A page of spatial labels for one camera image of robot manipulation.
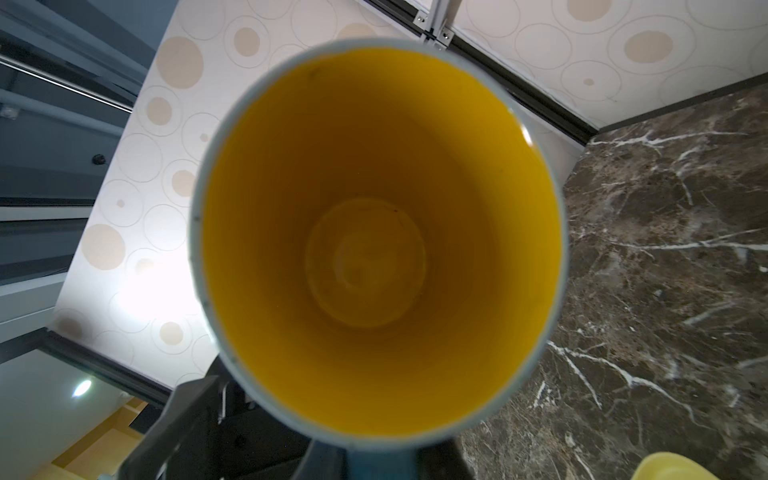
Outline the blue mug yellow inside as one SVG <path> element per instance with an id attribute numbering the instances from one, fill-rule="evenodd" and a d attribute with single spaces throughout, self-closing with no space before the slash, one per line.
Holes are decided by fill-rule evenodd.
<path id="1" fill-rule="evenodd" d="M 304 51 L 233 104 L 188 234 L 227 370 L 350 479 L 419 479 L 530 376 L 562 309 L 563 194 L 520 110 L 409 40 Z"/>

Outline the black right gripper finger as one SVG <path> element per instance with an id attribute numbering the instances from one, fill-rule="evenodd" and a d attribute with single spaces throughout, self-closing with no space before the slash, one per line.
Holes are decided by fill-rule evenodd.
<path id="1" fill-rule="evenodd" d="M 183 383 L 122 462 L 118 479 L 221 479 L 221 379 Z"/>

